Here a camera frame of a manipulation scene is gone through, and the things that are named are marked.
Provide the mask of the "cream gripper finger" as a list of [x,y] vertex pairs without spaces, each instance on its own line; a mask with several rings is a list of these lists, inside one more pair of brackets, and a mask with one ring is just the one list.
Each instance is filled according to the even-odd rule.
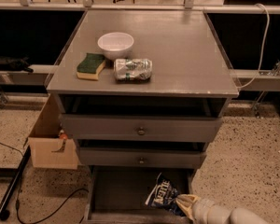
[[175,202],[183,213],[191,220],[193,217],[193,205],[200,200],[200,197],[193,194],[180,194],[175,198]]

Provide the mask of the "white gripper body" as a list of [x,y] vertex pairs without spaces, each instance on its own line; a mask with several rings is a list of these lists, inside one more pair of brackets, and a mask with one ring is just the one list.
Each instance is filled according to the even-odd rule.
[[230,224],[231,210],[208,199],[200,199],[191,208],[194,224]]

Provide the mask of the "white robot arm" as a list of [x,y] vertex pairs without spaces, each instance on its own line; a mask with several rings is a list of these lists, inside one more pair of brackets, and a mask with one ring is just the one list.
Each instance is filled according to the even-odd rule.
[[244,208],[229,210],[215,202],[193,194],[181,194],[175,201],[193,224],[269,224]]

